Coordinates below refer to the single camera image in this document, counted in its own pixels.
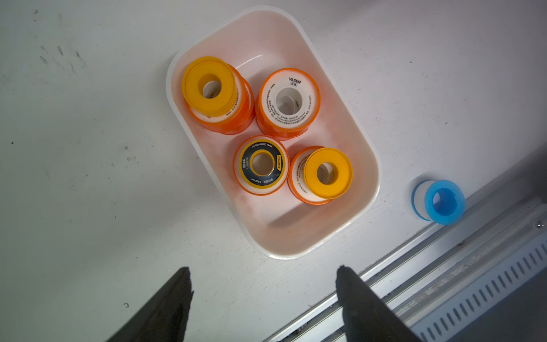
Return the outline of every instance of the orange tape roll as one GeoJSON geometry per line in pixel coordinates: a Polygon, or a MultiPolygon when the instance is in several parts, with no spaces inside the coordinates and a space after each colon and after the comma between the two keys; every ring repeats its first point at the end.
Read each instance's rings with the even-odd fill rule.
{"type": "Polygon", "coordinates": [[[304,203],[322,205],[344,195],[353,178],[351,162],[334,148],[310,146],[290,163],[289,189],[304,203]]]}
{"type": "Polygon", "coordinates": [[[234,155],[234,176],[243,190],[269,195],[287,180],[289,156],[274,138],[258,135],[245,140],[234,155]]]}
{"type": "Polygon", "coordinates": [[[182,89],[188,113],[210,131],[237,134],[253,121],[251,86],[235,68],[218,58],[202,57],[190,64],[182,89]]]}
{"type": "Polygon", "coordinates": [[[258,127],[278,140],[297,137],[315,120],[320,105],[319,87],[310,75],[292,68],[278,70],[258,93],[258,127]]]}

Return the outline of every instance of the yellow tape core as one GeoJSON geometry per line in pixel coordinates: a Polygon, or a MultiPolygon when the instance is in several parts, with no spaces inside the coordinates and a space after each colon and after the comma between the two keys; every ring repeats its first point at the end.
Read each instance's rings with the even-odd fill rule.
{"type": "Polygon", "coordinates": [[[304,166],[304,182],[311,192],[324,199],[343,195],[350,188],[352,178],[350,160],[335,148],[316,150],[304,166]]]}
{"type": "Polygon", "coordinates": [[[216,57],[198,58],[184,72],[182,94],[198,112],[210,117],[223,116],[237,100],[234,73],[216,57]]]}
{"type": "Polygon", "coordinates": [[[258,176],[270,175],[276,166],[274,156],[270,152],[263,149],[253,153],[249,164],[251,165],[251,171],[258,176]]]}

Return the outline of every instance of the white plastic tray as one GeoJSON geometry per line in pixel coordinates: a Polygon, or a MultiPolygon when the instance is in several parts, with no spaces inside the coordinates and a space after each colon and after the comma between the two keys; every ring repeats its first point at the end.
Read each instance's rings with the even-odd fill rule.
{"type": "Polygon", "coordinates": [[[309,38],[297,21],[273,7],[254,7],[186,51],[180,51],[167,72],[167,98],[201,161],[247,239],[260,252],[278,259],[300,257],[331,239],[371,206],[380,186],[380,166],[354,114],[327,75],[309,38]],[[353,165],[353,183],[342,197],[323,206],[296,199],[285,184],[268,196],[246,193],[234,177],[238,146],[260,134],[256,122],[243,133],[210,132],[192,119],[184,106],[181,82],[193,60],[215,56],[234,66],[249,81],[254,96],[272,72],[286,67],[311,75],[321,91],[321,109],[308,132],[284,141],[289,157],[322,145],[343,151],[353,165]]]}

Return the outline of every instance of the blue tape spool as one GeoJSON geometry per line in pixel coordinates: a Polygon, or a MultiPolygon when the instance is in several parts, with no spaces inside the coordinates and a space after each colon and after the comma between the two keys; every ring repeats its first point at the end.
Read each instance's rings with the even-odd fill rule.
{"type": "Polygon", "coordinates": [[[423,190],[420,191],[419,197],[416,196],[416,191],[420,186],[426,186],[424,183],[432,180],[424,181],[418,184],[412,192],[412,209],[422,219],[426,221],[435,221],[439,224],[456,223],[465,211],[465,197],[463,192],[455,183],[447,180],[433,181],[423,196],[423,190]]]}

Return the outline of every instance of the white tabletop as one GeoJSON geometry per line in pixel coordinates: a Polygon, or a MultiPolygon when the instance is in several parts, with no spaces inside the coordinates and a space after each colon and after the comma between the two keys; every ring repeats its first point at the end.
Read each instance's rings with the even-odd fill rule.
{"type": "Polygon", "coordinates": [[[234,1],[0,3],[0,339],[101,341],[180,267],[188,341],[262,340],[426,225],[408,186],[469,196],[547,142],[543,0],[269,1],[295,16],[383,167],[310,254],[245,239],[171,111],[168,64],[234,1]]]}

